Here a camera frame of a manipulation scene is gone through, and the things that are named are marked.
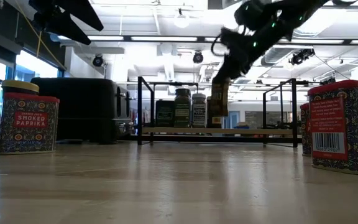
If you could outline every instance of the ceiling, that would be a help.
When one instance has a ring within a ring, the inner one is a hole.
[[[92,29],[90,26],[79,21],[73,20],[82,28],[87,35],[166,35],[166,36],[206,36],[213,37],[219,34],[220,28],[226,26],[235,27],[233,12],[238,4],[227,7],[223,10],[207,10],[208,0],[160,0],[160,5],[152,3],[153,0],[89,0],[94,10],[101,19],[104,30],[102,32]],[[15,7],[17,2],[20,4],[24,13],[30,18],[34,10],[27,5],[27,0],[7,0]],[[175,16],[178,15],[178,8],[182,8],[183,15],[188,16],[188,26],[179,28],[175,25]],[[320,9],[319,15],[313,22],[303,27],[303,32],[317,30],[312,38],[317,39],[358,39],[358,10]],[[93,54],[98,53],[98,49],[108,47],[122,47],[125,49],[126,60],[134,65],[137,75],[157,76],[164,72],[164,60],[157,56],[157,46],[160,43],[139,43],[139,42],[93,42],[90,46],[73,43],[72,41],[62,42],[65,45],[72,45],[78,50],[78,54],[85,60],[93,58]],[[221,57],[211,54],[211,44],[200,43],[174,43],[178,53],[185,49],[192,50],[191,53],[175,55],[172,57],[173,69],[175,74],[192,73],[194,76],[200,75],[203,65],[217,66]],[[222,45],[216,46],[218,51],[226,49]],[[204,62],[195,65],[192,62],[192,52],[202,51]],[[337,79],[350,77],[351,71],[358,67],[358,46],[314,46],[317,57],[311,57],[301,65],[295,67],[288,66],[288,57],[278,60],[274,66],[261,67],[260,61],[256,61],[254,68],[247,74],[249,82],[254,82],[257,78],[263,78],[273,82],[291,77],[302,80],[313,80],[324,78],[323,75],[330,76],[336,71]],[[109,54],[104,54],[107,61]]]

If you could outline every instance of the barcode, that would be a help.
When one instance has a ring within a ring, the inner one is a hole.
[[[345,153],[344,133],[313,133],[313,150]]]

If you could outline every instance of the smoked paprika tin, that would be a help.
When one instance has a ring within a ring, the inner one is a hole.
[[[301,105],[302,154],[311,155],[310,110],[309,103]]]
[[[59,100],[25,93],[5,93],[3,98],[0,154],[53,152]]]
[[[312,166],[358,174],[358,81],[309,90]]]

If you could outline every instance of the green jar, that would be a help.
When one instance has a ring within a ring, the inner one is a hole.
[[[187,88],[178,88],[175,94],[175,128],[189,128],[191,91]]]

